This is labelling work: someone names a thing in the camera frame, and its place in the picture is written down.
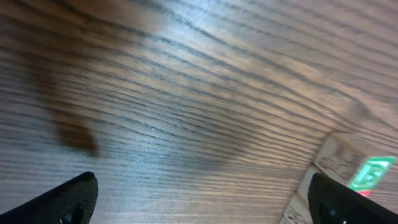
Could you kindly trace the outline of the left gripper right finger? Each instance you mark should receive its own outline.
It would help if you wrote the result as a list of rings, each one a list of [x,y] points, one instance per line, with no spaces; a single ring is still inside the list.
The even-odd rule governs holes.
[[[397,224],[396,213],[321,173],[307,196],[314,224]]]

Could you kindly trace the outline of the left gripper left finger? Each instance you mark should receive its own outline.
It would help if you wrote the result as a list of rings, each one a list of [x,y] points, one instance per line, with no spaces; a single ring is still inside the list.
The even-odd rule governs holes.
[[[32,200],[1,214],[9,224],[88,224],[98,198],[98,181],[84,172]]]

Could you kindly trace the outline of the yellow block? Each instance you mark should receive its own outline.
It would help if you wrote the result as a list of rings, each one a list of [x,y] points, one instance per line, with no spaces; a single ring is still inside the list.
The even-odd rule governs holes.
[[[308,203],[298,193],[290,199],[280,224],[313,224]]]

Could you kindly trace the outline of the green letter B block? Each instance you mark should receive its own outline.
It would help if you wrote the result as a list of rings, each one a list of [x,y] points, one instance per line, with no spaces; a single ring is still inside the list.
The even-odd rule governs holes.
[[[327,136],[314,164],[330,178],[356,192],[370,192],[387,174],[396,157],[351,133]]]

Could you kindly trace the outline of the white red letter block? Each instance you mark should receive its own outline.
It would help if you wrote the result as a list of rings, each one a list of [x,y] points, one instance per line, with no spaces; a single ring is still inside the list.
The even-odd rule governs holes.
[[[315,173],[322,173],[324,174],[324,172],[322,170],[320,170],[316,165],[312,164],[307,172],[305,173],[305,175],[303,176],[303,179],[297,189],[297,193],[308,203],[308,189],[309,189],[309,185],[311,183],[311,179],[313,177],[313,175]],[[349,181],[348,180],[343,180],[342,178],[340,178],[338,175],[333,174],[331,176],[332,179],[335,179],[337,182],[343,184],[344,186],[351,188],[349,186]]]

